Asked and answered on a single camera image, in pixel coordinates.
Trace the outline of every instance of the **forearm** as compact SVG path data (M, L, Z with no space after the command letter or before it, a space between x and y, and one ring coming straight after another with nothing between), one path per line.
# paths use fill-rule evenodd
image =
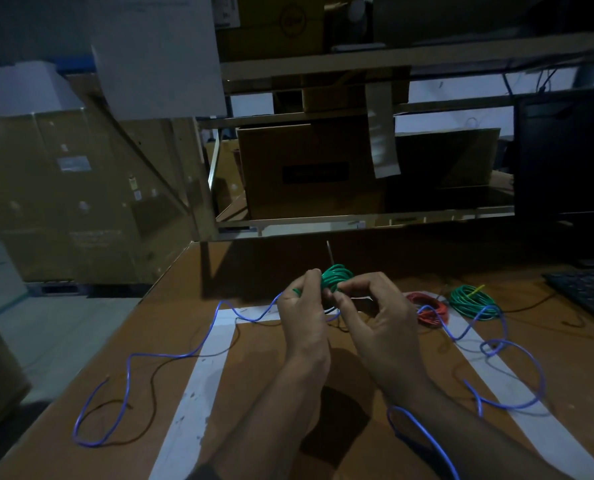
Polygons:
M454 402L432 383L413 394L396 395L399 405L411 412L441 445L462 479L493 475L499 480L570 480L541 457Z
M209 460L223 480L287 475L318 404L326 377L322 369L312 359L286 361Z

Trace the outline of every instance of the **shelf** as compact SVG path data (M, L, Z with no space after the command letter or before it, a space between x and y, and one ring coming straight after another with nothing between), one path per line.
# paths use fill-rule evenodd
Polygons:
M225 81L233 82L321 72L371 70L401 66L472 64L558 55L583 55L592 52L594 52L594 32L581 32L546 37L224 62L221 64L221 77Z
M510 96L492 96L485 98L455 99L450 101L428 101L397 104L393 106L393 114L421 114L425 112L461 111L465 109L487 109L491 107L512 106ZM300 121L341 118L366 114L365 108L339 109L319 112L288 112L284 114L263 114L261 116L244 116L241 118L215 118L197 121L199 128L219 129L236 128L246 125L276 125L281 123L298 123Z
M446 220L451 220L455 216L486 216L491 214L512 214L515 211L513 205L500 205L494 207L479 207L477 209L450 209L450 210L423 210L420 212L397 212L394 214L363 214L363 215L348 215L348 216L318 216L318 217L292 217L287 219L251 219L247 221L224 221L217 222L219 228L245 228L258 227L263 228L271 225L286 225L286 224L317 224L317 223L331 223L331 222L349 222L349 221L373 221L378 218L392 219L392 220L416 220L418 218L429 217L439 219L446 217Z

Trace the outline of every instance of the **hand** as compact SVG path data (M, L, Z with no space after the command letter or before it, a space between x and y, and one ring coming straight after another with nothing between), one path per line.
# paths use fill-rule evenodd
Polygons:
M350 299L368 295L379 305L369 325ZM334 294L325 290L324 298L341 310L362 363L389 400L401 406L418 389L429 386L419 352L417 311L385 274L356 276L338 284Z
M293 289L301 290L298 296ZM286 362L314 361L328 375L330 350L326 315L321 306L321 271L311 269L293 281L277 300L286 339Z

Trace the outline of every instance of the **finger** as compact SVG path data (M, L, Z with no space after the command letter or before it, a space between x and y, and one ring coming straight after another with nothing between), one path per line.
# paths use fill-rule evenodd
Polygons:
M340 291L335 291L333 297L353 340L361 341L371 329L357 313L353 300Z
M378 302L383 302L393 291L401 294L397 286L391 282L383 273L360 274L348 281L337 285L338 290L353 297L361 298L371 295L377 298Z
M295 290L302 290L303 288L303 281L304 281L305 274L293 280L291 284L288 285L288 288L284 290L281 295L281 299L288 299L288 298L299 298L300 295L295 293Z
M303 290L301 296L308 300L321 303L321 270L309 269L304 274Z

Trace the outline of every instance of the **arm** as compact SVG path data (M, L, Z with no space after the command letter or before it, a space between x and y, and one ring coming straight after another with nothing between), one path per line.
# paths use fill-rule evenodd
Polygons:
M428 377L419 352L417 312L383 273L340 283L334 300L357 352L389 400L411 412L445 450L464 479L540 478L565 480L541 457L455 403ZM380 312L373 326L360 318L349 296L370 295ZM481 446L486 445L482 454Z
M320 286L320 270L308 271L277 301L286 338L285 363L208 461L223 480L288 475L330 369ZM293 288L303 290L301 297Z

